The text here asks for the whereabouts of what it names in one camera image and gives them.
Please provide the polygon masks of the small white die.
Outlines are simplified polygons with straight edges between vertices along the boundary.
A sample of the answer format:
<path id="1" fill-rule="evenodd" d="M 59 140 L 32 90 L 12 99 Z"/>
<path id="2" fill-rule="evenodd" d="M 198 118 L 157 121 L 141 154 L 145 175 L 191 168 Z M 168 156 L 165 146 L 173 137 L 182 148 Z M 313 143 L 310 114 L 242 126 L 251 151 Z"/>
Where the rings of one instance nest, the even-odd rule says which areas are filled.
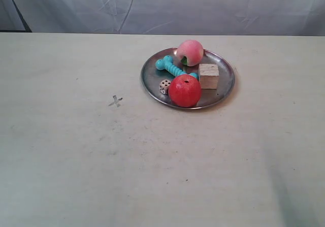
<path id="1" fill-rule="evenodd" d="M 169 90 L 169 86 L 171 84 L 171 81 L 170 80 L 162 80 L 159 84 L 159 91 L 162 93 L 162 94 L 168 94 L 168 90 Z"/>

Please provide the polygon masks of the red toy apple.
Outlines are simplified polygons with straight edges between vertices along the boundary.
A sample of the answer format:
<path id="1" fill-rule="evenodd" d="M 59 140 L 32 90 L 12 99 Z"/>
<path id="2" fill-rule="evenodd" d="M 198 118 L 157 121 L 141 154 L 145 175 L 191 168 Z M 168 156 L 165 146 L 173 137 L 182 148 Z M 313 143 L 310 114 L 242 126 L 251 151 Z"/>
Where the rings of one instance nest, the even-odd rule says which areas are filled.
<path id="1" fill-rule="evenodd" d="M 169 86 L 169 97 L 179 107 L 193 107 L 201 98 L 201 86 L 198 80 L 183 74 L 172 80 Z"/>

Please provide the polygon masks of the round metal plate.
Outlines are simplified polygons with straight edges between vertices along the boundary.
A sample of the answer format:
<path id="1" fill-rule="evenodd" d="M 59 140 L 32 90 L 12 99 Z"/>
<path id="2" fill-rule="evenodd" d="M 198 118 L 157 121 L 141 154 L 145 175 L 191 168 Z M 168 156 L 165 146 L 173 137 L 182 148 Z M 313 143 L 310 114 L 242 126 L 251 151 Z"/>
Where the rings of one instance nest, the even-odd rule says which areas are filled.
<path id="1" fill-rule="evenodd" d="M 185 109 L 174 104 L 168 95 L 162 94 L 159 90 L 159 84 L 162 80 L 172 80 L 174 77 L 168 71 L 160 71 L 155 67 L 157 60 L 170 55 L 173 58 L 174 65 L 183 69 L 187 73 L 197 73 L 199 66 L 186 67 L 183 66 L 176 58 L 176 47 L 161 50 L 152 55 L 143 65 L 141 70 L 141 81 L 147 93 L 160 103 L 176 109 Z M 225 100 L 233 90 L 235 85 L 236 76 L 231 65 L 218 54 L 209 50 L 204 50 L 202 59 L 203 63 L 215 64 L 219 68 L 218 87 L 216 89 L 203 89 L 200 100 L 191 110 L 209 108 L 217 105 Z"/>

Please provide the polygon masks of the turquoise rubber bone toy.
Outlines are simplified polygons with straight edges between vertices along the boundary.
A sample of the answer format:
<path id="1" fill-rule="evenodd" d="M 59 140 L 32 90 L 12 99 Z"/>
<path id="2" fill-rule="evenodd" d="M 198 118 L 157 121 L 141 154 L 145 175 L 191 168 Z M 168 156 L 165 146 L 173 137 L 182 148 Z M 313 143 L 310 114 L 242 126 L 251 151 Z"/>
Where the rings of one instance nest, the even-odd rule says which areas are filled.
<path id="1" fill-rule="evenodd" d="M 187 75 L 187 73 L 173 64 L 173 58 L 169 55 L 166 55 L 163 59 L 159 59 L 155 62 L 155 67 L 162 71 L 166 70 L 174 77 L 181 75 Z"/>

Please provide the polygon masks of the wooden cube block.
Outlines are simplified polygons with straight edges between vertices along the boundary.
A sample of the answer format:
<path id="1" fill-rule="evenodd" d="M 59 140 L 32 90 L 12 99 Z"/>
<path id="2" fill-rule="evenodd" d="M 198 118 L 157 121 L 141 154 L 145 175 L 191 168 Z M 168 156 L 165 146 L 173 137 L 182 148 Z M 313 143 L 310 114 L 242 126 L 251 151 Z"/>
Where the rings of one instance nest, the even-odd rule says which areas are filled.
<path id="1" fill-rule="evenodd" d="M 219 81 L 219 68 L 217 64 L 199 64 L 198 76 L 201 89 L 217 89 Z"/>

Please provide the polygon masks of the pink toy peach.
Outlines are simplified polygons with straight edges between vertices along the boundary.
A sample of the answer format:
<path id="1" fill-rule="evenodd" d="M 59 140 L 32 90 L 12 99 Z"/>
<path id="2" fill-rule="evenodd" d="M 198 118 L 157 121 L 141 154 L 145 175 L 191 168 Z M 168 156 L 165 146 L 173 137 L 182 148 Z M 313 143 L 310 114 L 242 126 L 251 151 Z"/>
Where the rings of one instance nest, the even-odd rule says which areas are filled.
<path id="1" fill-rule="evenodd" d="M 180 44 L 176 51 L 176 57 L 182 64 L 193 67 L 199 64 L 204 55 L 202 44 L 196 40 L 186 40 Z"/>

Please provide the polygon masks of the white backdrop cloth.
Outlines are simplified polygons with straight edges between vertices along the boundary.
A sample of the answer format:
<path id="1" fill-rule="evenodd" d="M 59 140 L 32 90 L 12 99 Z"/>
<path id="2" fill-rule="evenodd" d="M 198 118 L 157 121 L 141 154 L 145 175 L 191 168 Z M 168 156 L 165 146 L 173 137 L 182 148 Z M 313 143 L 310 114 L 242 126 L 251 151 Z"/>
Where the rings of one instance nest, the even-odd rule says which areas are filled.
<path id="1" fill-rule="evenodd" d="M 1 0 L 1 29 L 322 36 L 324 0 Z"/>

